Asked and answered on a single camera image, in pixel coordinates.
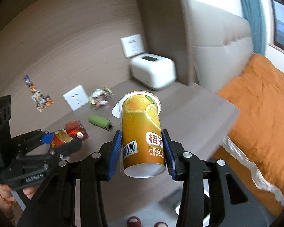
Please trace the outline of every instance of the can bottom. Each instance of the can bottom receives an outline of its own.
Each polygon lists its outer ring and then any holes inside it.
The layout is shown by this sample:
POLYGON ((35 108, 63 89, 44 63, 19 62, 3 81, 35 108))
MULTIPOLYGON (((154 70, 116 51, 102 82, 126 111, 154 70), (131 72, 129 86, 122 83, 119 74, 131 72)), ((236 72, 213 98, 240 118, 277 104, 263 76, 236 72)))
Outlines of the can bottom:
POLYGON ((166 166, 159 163, 143 163, 130 166, 124 170, 125 175, 134 178, 149 178, 161 174, 166 166))

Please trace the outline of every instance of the red box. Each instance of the red box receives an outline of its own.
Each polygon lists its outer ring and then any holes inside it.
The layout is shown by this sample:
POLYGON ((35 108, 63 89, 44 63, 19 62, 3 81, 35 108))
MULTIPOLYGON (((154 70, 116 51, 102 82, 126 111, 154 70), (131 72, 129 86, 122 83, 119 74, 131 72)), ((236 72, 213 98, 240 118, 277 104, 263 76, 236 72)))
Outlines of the red box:
POLYGON ((82 126, 73 130, 68 135, 74 139, 80 139, 82 142, 84 142, 88 138, 88 134, 82 126))
POLYGON ((57 136, 56 134, 53 136, 53 139, 51 141, 51 145, 50 145, 50 148, 55 148, 55 147, 58 147, 62 144, 64 144, 65 142, 64 141, 61 141, 57 136))
POLYGON ((73 120, 65 124, 65 130, 67 134, 71 133, 73 130, 76 130, 79 127, 83 127, 79 120, 73 120))

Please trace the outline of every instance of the barcode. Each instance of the barcode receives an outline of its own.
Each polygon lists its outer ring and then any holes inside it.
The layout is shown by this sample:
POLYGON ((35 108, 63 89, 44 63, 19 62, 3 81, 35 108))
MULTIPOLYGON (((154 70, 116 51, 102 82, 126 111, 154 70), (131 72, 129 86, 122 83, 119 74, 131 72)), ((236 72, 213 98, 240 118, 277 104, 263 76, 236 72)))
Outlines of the barcode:
POLYGON ((138 153, 137 141, 130 142, 123 148, 123 159, 136 153, 138 153))

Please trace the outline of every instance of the white appliance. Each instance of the white appliance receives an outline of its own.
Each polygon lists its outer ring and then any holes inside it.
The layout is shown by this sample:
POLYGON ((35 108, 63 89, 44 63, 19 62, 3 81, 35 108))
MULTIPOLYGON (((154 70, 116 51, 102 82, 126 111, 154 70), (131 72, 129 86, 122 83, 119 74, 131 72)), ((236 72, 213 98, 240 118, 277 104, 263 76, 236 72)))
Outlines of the white appliance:
POLYGON ((151 89, 161 89, 176 80, 175 63, 153 54, 141 54, 131 59, 133 77, 151 89))

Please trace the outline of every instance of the white wall socket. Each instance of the white wall socket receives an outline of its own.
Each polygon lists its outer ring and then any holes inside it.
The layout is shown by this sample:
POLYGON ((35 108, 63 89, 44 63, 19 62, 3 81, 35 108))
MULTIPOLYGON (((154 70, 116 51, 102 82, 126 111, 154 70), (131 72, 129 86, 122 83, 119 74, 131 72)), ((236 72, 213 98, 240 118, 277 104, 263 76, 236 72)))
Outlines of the white wall socket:
POLYGON ((124 37, 120 40, 126 58, 144 53, 144 46, 141 34, 124 37))
POLYGON ((88 96, 82 85, 78 85, 77 87, 71 89, 69 92, 65 93, 63 97, 73 111, 88 103, 88 96))

